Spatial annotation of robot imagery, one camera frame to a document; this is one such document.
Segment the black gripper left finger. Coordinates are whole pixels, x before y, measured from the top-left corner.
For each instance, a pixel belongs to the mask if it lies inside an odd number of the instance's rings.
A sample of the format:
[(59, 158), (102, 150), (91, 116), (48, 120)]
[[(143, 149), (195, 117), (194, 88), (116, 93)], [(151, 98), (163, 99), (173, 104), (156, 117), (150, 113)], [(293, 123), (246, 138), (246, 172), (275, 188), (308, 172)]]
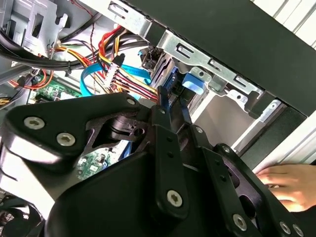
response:
[(44, 218), (77, 183), (79, 158), (122, 140), (154, 162), (155, 207), (177, 218), (187, 211), (180, 146), (162, 86), (150, 108), (125, 92), (19, 106), (4, 117), (0, 136), (1, 188)]

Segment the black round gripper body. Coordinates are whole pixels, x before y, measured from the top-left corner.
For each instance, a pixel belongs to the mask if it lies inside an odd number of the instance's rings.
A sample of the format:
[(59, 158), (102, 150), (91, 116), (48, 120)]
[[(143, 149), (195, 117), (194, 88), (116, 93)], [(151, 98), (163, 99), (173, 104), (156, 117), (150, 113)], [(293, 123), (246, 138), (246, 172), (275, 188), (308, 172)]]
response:
[(189, 214), (160, 215), (154, 201), (154, 160), (133, 155), (65, 191), (54, 204), (47, 237), (232, 237), (201, 152), (181, 153)]

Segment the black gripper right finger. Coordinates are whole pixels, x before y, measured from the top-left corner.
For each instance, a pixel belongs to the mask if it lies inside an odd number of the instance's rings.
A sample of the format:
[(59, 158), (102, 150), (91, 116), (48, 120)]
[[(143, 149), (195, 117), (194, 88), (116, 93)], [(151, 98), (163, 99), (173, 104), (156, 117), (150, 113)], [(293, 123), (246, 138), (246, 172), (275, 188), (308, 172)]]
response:
[(299, 223), (225, 144), (211, 146), (205, 132), (192, 123), (187, 105), (177, 104), (176, 131), (185, 164), (197, 168), (201, 194), (210, 207), (209, 221), (220, 237), (306, 237)]

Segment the person's bare hand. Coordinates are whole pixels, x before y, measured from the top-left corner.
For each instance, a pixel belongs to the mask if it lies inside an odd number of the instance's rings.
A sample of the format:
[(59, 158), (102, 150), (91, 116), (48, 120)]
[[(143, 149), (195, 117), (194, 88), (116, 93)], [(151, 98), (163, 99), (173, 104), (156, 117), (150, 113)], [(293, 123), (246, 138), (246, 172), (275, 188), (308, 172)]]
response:
[(316, 167), (284, 164), (265, 168), (256, 176), (290, 212), (302, 212), (316, 204)]

